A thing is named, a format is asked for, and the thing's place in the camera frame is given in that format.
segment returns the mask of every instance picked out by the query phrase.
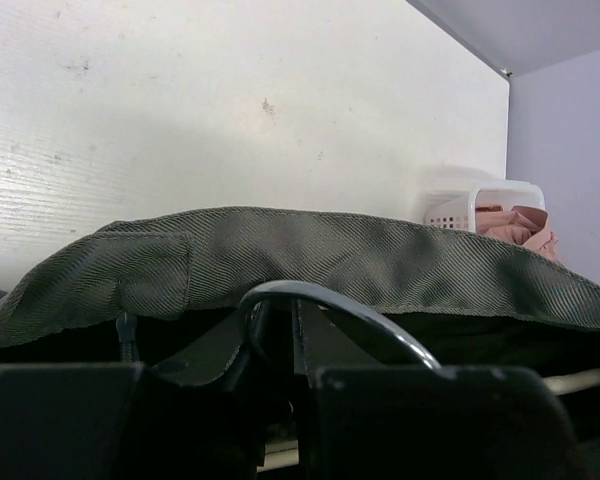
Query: laundry basket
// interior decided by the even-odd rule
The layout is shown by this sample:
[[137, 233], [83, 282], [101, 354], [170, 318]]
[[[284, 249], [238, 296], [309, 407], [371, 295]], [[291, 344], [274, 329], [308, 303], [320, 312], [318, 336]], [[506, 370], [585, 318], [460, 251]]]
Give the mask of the laundry basket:
[[504, 210], [519, 205], [544, 210], [544, 195], [537, 185], [516, 180], [488, 180], [477, 183], [461, 197], [433, 207], [425, 224], [454, 230], [476, 231], [476, 206], [500, 205]]

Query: green twill fabric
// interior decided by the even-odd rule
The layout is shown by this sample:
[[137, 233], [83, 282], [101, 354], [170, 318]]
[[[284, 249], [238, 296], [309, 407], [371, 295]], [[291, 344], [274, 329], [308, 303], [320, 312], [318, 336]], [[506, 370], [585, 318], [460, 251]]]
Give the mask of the green twill fabric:
[[600, 287], [482, 236], [343, 213], [237, 207], [115, 222], [0, 299], [0, 347], [115, 318], [235, 306], [261, 282], [314, 282], [382, 313], [506, 316], [600, 329]]

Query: pink cloth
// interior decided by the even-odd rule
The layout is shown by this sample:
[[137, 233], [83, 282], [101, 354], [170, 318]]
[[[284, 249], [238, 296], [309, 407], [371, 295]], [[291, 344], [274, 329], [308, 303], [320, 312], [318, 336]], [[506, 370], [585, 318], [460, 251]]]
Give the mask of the pink cloth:
[[557, 239], [549, 228], [549, 214], [539, 208], [513, 207], [505, 212], [499, 205], [478, 207], [476, 232], [556, 259]]

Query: ceiling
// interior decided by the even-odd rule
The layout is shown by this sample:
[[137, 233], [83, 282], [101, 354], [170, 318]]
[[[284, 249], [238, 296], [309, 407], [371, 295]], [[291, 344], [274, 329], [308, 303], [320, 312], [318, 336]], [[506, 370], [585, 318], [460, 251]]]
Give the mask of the ceiling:
[[408, 1], [514, 75], [600, 50], [600, 0]]

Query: white wooden panel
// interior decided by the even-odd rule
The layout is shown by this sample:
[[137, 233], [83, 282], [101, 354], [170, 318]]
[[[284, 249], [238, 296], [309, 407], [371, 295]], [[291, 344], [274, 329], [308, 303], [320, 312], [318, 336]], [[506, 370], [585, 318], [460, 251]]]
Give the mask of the white wooden panel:
[[0, 287], [115, 219], [420, 221], [504, 177], [507, 102], [402, 0], [0, 0]]

